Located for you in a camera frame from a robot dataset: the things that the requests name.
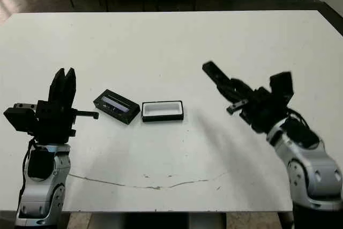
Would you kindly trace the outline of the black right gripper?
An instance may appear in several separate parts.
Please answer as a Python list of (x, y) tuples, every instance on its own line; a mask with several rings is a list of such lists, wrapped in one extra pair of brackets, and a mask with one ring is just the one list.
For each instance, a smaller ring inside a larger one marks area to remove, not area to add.
[(231, 78), (230, 86), (219, 84), (217, 89), (232, 103), (227, 112), (232, 115), (239, 111), (239, 116), (255, 132), (270, 132), (274, 125), (287, 117), (287, 104), (282, 97), (263, 87), (253, 91), (243, 81)]

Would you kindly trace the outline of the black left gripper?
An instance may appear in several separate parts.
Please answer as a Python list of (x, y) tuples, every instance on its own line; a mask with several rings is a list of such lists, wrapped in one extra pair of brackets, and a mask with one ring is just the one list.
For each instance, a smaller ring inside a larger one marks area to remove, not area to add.
[[(61, 99), (63, 88), (64, 105)], [(66, 75), (64, 68), (60, 68), (50, 85), (48, 101), (39, 100), (36, 105), (17, 103), (13, 106), (17, 112), (15, 129), (35, 137), (39, 143), (67, 143), (76, 134), (72, 128), (76, 117), (99, 118), (98, 112), (72, 108), (75, 93), (74, 68), (70, 68)]]

